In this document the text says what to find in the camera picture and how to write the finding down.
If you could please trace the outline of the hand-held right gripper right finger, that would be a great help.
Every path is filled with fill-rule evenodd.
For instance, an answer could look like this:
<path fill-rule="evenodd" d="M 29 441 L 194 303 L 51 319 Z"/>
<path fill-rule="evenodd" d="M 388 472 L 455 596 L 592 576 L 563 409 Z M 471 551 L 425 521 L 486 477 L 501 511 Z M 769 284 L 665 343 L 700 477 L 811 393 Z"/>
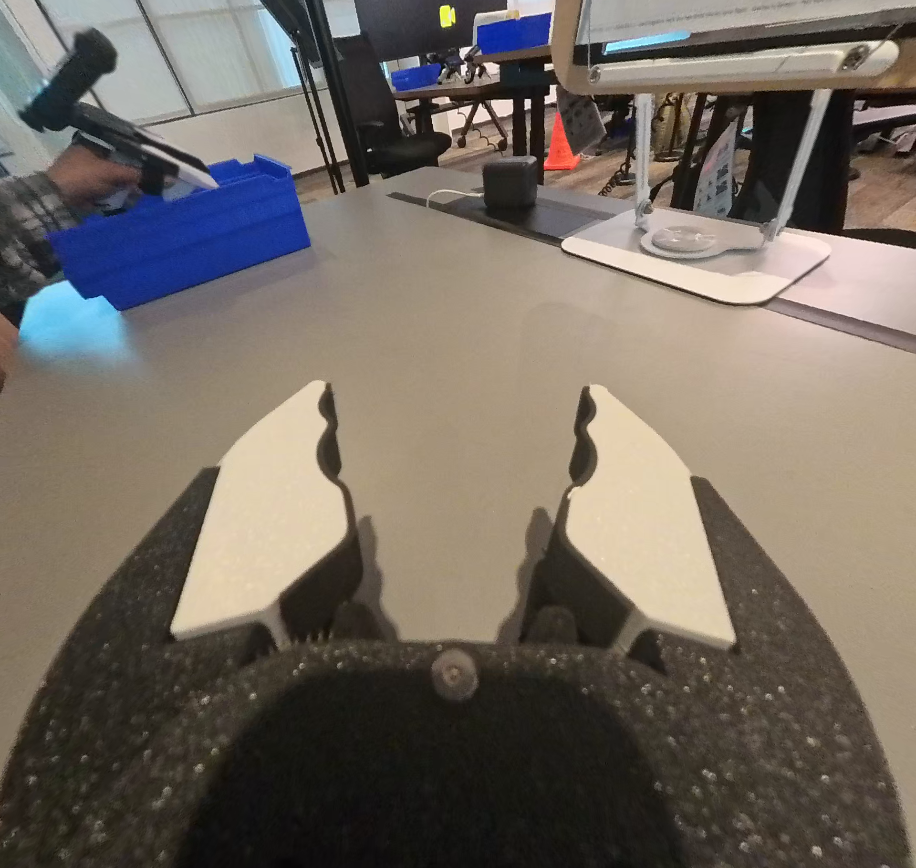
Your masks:
<path fill-rule="evenodd" d="M 565 490 L 531 575 L 531 641 L 659 659 L 658 637 L 738 649 L 693 476 L 599 384 L 583 387 Z"/>

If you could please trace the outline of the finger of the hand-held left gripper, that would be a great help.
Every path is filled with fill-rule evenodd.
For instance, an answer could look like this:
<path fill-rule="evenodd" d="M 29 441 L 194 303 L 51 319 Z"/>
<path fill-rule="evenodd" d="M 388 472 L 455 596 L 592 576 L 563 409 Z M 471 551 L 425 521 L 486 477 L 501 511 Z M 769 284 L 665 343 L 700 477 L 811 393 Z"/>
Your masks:
<path fill-rule="evenodd" d="M 157 137 L 146 137 L 146 193 L 175 201 L 219 188 L 210 169 L 196 156 Z"/>

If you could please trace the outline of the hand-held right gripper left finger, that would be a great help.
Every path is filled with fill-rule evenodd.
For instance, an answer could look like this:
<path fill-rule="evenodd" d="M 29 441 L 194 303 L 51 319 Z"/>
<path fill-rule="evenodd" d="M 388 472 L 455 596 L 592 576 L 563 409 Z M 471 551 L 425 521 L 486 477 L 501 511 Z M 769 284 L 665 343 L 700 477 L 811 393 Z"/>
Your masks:
<path fill-rule="evenodd" d="M 288 647 L 329 629 L 360 587 L 332 385 L 315 380 L 223 456 L 170 623 L 177 641 L 242 626 Z"/>

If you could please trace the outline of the blue plastic bin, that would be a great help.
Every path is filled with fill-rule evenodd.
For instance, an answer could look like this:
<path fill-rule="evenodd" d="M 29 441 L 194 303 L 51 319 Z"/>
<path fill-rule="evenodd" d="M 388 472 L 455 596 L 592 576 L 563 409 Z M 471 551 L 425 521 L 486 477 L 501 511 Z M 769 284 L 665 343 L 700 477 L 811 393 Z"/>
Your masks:
<path fill-rule="evenodd" d="M 49 234 L 66 280 L 126 311 L 310 246 L 288 165 L 257 154 L 211 171 L 216 189 L 143 196 L 127 212 Z"/>

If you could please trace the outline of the person's left forearm plaid sleeve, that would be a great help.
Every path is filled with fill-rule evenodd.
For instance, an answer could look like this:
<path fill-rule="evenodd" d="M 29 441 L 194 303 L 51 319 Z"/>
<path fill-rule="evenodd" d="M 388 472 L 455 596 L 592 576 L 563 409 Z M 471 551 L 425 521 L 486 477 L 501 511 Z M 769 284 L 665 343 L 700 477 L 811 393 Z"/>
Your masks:
<path fill-rule="evenodd" d="M 62 270 L 50 236 L 83 220 L 64 203 L 48 172 L 1 182 L 1 307 L 28 301 Z"/>

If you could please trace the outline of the person's left hand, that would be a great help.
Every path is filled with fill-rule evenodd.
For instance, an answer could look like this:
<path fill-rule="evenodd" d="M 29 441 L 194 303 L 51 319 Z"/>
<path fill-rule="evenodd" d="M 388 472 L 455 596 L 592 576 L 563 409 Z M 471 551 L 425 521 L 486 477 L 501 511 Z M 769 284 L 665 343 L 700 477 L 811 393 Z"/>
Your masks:
<path fill-rule="evenodd" d="M 139 187 L 141 170 L 102 157 L 74 143 L 48 167 L 47 178 L 62 203 L 74 211 L 89 211 L 117 192 Z"/>

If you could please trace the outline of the black vertical pole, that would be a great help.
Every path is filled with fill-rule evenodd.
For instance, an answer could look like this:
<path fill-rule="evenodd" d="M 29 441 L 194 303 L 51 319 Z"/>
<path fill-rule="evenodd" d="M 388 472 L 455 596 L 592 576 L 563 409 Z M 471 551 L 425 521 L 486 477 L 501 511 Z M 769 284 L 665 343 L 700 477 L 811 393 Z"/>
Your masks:
<path fill-rule="evenodd" d="M 316 45 L 322 58 L 325 83 L 333 104 L 334 113 L 347 160 L 356 187 L 369 185 L 364 150 L 354 123 L 340 68 L 339 52 L 335 46 L 323 0 L 304 0 Z"/>

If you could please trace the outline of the small black monitor on tripod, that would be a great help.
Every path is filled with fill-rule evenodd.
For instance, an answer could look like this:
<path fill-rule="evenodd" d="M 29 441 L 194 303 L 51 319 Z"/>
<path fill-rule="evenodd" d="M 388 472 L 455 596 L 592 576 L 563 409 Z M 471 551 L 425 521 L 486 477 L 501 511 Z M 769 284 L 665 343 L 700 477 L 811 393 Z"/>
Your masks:
<path fill-rule="evenodd" d="M 335 195 L 345 192 L 328 121 L 325 117 L 315 73 L 323 68 L 312 21 L 304 0 L 258 0 L 289 38 L 291 56 L 300 80 L 306 108 L 312 123 L 315 143 Z"/>

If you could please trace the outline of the black office chair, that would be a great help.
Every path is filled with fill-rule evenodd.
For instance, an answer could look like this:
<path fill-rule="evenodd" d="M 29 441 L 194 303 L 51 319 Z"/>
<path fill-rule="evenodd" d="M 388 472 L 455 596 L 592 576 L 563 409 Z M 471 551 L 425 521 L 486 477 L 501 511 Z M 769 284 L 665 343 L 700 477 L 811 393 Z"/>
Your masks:
<path fill-rule="evenodd" d="M 434 130 L 407 134 L 369 38 L 362 33 L 333 40 L 368 173 L 388 178 L 437 167 L 452 145 L 451 137 Z"/>

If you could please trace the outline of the white monitor stand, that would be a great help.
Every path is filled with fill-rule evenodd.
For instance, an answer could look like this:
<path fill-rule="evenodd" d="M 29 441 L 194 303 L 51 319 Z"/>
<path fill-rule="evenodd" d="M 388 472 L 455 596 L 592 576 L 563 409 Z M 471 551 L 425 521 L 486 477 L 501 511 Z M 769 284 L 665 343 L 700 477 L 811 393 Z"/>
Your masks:
<path fill-rule="evenodd" d="M 563 81 L 570 89 L 635 94 L 635 207 L 566 237 L 562 250 L 716 303 L 751 306 L 771 301 L 831 255 L 830 245 L 785 228 L 833 91 L 845 80 L 883 75 L 899 55 L 897 42 L 882 39 L 743 55 L 572 65 L 571 76 Z M 650 202 L 647 148 L 654 89 L 736 93 L 783 85 L 811 89 L 812 101 L 775 217 L 753 224 L 660 209 Z"/>

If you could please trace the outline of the wooden background desk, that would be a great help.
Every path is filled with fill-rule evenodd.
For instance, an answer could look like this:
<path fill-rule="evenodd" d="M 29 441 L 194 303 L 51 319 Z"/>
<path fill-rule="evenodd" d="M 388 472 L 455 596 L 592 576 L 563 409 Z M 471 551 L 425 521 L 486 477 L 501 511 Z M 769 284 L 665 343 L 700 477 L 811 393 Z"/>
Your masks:
<path fill-rule="evenodd" d="M 417 102 L 407 109 L 414 115 L 415 128 L 432 129 L 433 102 L 443 98 L 456 106 L 508 101 L 511 104 L 510 152 L 514 156 L 532 155 L 539 168 L 539 183 L 544 184 L 546 144 L 545 107 L 548 95 L 557 85 L 551 55 L 546 45 L 512 52 L 476 54 L 476 66 L 496 67 L 498 75 L 475 77 L 471 82 L 459 78 L 407 91 L 393 91 L 396 101 Z"/>

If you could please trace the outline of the black cube device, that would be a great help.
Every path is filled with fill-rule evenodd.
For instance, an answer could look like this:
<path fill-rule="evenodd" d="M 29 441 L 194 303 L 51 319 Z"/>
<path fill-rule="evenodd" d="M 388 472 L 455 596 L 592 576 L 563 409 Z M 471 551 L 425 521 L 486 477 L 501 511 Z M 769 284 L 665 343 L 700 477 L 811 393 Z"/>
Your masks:
<path fill-rule="evenodd" d="M 540 164 L 534 155 L 492 160 L 483 165 L 483 199 L 488 213 L 520 212 L 536 206 Z"/>

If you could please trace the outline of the blue storage bin on desk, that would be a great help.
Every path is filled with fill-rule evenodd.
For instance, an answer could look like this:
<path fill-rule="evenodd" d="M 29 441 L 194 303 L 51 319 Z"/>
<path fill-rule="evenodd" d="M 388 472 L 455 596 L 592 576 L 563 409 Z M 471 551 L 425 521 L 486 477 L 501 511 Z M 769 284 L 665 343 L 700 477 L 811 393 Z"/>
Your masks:
<path fill-rule="evenodd" d="M 550 12 L 489 21 L 476 27 L 475 45 L 485 55 L 546 47 L 551 28 Z"/>

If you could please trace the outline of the orange traffic cone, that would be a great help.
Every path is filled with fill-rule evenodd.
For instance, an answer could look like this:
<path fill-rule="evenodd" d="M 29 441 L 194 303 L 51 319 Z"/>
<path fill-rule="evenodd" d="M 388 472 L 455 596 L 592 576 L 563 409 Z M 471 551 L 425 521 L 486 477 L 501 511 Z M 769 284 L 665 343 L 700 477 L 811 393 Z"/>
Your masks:
<path fill-rule="evenodd" d="M 545 172 L 572 171 L 580 161 L 581 156 L 572 151 L 563 128 L 562 117 L 557 111 L 554 115 L 551 139 L 543 164 L 544 170 Z"/>

